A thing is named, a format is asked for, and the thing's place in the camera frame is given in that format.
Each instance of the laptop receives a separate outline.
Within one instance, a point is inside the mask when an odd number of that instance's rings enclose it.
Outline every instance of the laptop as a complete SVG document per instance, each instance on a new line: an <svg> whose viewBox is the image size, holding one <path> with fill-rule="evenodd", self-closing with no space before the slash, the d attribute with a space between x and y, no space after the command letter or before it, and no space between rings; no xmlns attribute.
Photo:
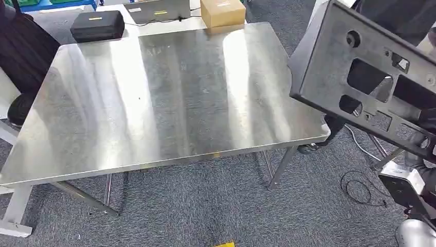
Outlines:
<svg viewBox="0 0 436 247"><path fill-rule="evenodd" d="M189 0L147 0L124 6L136 24L191 17Z"/></svg>

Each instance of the metal table top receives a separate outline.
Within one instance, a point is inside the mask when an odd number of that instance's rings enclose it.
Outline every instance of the metal table top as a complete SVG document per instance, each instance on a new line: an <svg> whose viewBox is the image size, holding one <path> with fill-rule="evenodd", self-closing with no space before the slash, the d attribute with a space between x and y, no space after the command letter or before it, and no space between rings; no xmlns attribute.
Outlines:
<svg viewBox="0 0 436 247"><path fill-rule="evenodd" d="M61 46L0 185L321 142L321 113L288 96L287 58L269 23Z"/></svg>

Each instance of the black carrying case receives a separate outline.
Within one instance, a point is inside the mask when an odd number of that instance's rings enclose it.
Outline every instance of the black carrying case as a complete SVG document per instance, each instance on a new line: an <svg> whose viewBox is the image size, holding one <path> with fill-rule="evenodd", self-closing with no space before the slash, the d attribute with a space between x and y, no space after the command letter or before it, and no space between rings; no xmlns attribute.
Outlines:
<svg viewBox="0 0 436 247"><path fill-rule="evenodd" d="M119 39L124 32L124 19L118 10L81 13L70 31L77 43Z"/></svg>

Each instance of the cardboard box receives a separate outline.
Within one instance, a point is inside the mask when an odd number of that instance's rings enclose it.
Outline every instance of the cardboard box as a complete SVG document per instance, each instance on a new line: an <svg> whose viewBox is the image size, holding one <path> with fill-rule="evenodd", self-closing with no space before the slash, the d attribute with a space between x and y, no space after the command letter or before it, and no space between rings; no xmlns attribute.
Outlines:
<svg viewBox="0 0 436 247"><path fill-rule="evenodd" d="M245 23L245 6L239 0L200 0L200 7L207 27Z"/></svg>

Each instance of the white power cord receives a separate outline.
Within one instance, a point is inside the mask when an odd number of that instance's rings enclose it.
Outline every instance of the white power cord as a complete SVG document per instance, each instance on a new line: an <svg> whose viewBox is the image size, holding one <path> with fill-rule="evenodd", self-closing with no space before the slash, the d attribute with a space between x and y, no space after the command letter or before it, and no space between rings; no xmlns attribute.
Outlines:
<svg viewBox="0 0 436 247"><path fill-rule="evenodd" d="M362 146L357 142L357 140L356 140L356 136L354 135L354 132L353 132L353 130L351 130L350 127L348 127L347 125L345 125L345 128L347 128L347 129L351 132L351 136L353 137L353 141L354 141L354 143L358 146L358 148L359 148L360 150L362 150L364 153L366 153L366 154L369 155L370 157L374 158L375 160L380 161L379 158L373 156L370 152L368 152L367 150L365 150L365 149L364 149L364 148L363 148L363 147L362 147Z"/></svg>

